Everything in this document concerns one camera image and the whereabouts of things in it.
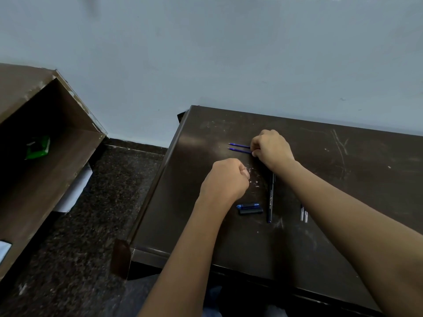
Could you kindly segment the white paper sheet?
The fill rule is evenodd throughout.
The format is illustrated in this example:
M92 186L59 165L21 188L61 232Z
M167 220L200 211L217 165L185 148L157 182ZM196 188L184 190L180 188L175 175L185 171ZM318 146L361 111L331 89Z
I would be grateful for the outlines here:
M92 174L90 164L86 163L52 211L68 213L75 206Z

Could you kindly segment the person's right forearm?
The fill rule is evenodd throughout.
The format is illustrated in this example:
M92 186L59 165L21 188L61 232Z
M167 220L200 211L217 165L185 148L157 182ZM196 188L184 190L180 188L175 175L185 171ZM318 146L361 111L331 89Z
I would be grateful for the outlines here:
M267 165L295 193L389 317L423 317L423 235L292 159Z

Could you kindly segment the small white paper piece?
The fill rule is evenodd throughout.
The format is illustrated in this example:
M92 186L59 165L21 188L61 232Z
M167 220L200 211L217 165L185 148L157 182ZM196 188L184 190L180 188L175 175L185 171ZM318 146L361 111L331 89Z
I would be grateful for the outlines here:
M9 243L7 241L0 240L0 265L3 262L3 260L5 259L5 257L7 256L11 247L12 247L11 243Z

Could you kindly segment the black pen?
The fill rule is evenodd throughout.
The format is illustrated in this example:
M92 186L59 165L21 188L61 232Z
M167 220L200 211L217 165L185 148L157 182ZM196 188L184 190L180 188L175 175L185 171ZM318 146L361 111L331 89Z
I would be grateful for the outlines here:
M272 223L275 179L275 173L271 172L267 185L267 223L269 224Z

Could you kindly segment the green packet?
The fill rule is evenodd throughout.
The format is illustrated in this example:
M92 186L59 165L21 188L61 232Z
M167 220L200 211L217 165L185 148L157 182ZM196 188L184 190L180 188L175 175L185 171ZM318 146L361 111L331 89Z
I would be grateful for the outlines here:
M33 160L47 156L50 150L51 139L49 136L33 137L26 144L25 160Z

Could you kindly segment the person's left forearm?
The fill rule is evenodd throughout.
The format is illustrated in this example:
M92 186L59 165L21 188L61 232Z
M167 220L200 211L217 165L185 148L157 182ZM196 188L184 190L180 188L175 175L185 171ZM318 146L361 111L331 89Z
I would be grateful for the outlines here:
M201 317L214 246L235 199L199 197L137 317Z

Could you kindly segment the brown wooden shelf cabinet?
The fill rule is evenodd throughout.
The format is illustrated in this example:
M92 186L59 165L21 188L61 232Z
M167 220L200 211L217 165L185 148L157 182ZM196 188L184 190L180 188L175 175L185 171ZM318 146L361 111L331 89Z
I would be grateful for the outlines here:
M42 158L25 160L33 137ZM57 70L0 63L0 282L89 161L106 131Z

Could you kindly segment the person's left hand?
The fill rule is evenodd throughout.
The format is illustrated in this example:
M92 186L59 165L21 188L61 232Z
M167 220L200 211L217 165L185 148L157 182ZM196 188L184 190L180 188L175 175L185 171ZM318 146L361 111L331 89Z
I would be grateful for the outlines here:
M237 159L228 158L214 162L212 169L201 185L198 197L200 204L227 212L234 202L243 196L234 195L231 191L229 185L229 160Z

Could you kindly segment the person's right hand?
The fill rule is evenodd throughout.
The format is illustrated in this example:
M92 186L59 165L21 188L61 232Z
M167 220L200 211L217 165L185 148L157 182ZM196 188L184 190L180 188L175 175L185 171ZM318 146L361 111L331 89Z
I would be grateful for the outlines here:
M259 160L273 173L282 176L295 159L289 143L276 130L269 130L268 154Z

